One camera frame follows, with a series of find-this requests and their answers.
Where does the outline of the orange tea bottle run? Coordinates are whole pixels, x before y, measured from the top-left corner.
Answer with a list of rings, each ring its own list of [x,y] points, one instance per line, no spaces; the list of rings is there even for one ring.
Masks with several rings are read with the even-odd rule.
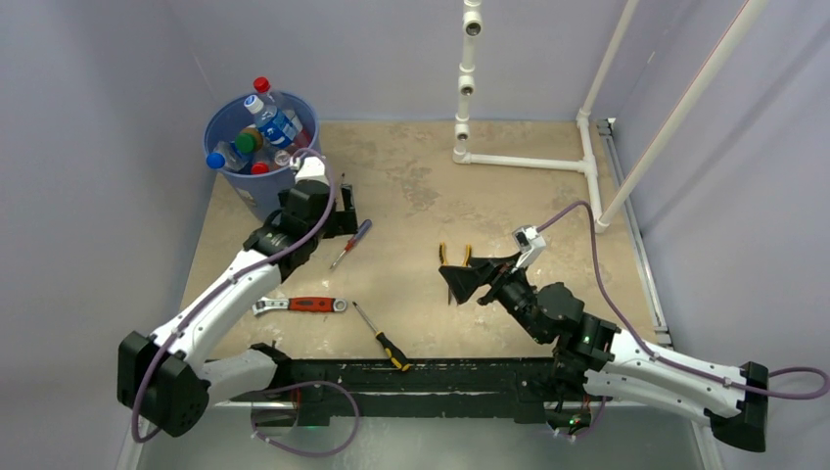
[[[277,150],[273,157],[273,162],[277,167],[288,167],[292,163],[293,156],[285,150]]]

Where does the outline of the blue plastic bin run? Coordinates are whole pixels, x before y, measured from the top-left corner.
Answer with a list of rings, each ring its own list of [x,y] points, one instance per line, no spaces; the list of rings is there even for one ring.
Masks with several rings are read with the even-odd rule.
[[[254,125],[245,99],[241,96],[227,102],[207,123],[203,137],[205,161],[224,176],[257,219],[265,220],[279,209],[278,194],[294,186],[295,173],[258,154],[245,156],[238,151],[236,137],[243,128]]]

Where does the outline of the Starbucks bottle green cap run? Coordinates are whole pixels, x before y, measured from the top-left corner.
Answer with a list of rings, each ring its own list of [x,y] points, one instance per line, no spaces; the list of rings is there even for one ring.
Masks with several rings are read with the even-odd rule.
[[[243,128],[234,139],[234,146],[244,155],[253,155],[264,146],[261,133],[253,126]]]

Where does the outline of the small clear bottle blue cap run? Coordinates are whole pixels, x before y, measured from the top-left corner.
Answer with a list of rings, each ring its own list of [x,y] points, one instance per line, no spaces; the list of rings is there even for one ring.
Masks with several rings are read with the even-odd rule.
[[[219,141],[205,158],[210,169],[241,173],[251,163],[251,156],[241,153],[233,143]]]

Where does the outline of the clear bottle red label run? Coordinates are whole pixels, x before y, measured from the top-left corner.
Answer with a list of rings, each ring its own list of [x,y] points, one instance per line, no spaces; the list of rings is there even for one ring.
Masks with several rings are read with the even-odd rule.
[[[259,76],[253,81],[254,90],[257,96],[265,103],[276,106],[282,111],[287,118],[290,119],[294,128],[299,132],[304,132],[304,127],[296,113],[294,106],[284,97],[284,95],[273,88],[269,80],[265,76]]]

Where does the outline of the clear bottle white cap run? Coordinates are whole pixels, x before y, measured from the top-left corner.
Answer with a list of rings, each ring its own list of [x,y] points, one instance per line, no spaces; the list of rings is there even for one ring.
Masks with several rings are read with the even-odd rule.
[[[255,128],[266,141],[278,149],[295,145],[298,131],[284,112],[274,105],[266,105],[256,95],[248,96],[244,106],[253,116]]]

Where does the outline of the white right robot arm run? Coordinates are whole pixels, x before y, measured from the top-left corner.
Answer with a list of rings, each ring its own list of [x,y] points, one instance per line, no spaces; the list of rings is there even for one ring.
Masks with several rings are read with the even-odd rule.
[[[516,258],[474,258],[439,273],[463,304],[481,287],[485,306],[499,303],[539,344],[553,345],[549,384],[559,397],[620,398],[673,410],[707,425],[714,437],[750,452],[766,450],[766,367],[706,362],[669,350],[592,315],[563,283],[533,286]]]

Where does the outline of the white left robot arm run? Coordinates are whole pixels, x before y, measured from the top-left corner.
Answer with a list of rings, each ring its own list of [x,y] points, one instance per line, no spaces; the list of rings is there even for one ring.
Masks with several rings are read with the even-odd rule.
[[[312,224],[301,237],[265,224],[269,234],[264,249],[248,243],[175,318],[149,336],[132,332],[119,344],[116,397],[131,410],[134,442],[143,444],[155,436],[155,432],[141,433],[143,421],[179,437],[219,402],[251,392],[280,400],[291,390],[292,374],[277,364],[272,349],[249,348],[234,357],[208,360],[247,310],[307,261],[323,235],[336,200],[331,183],[302,179],[285,195],[322,202],[321,209],[312,211]]]

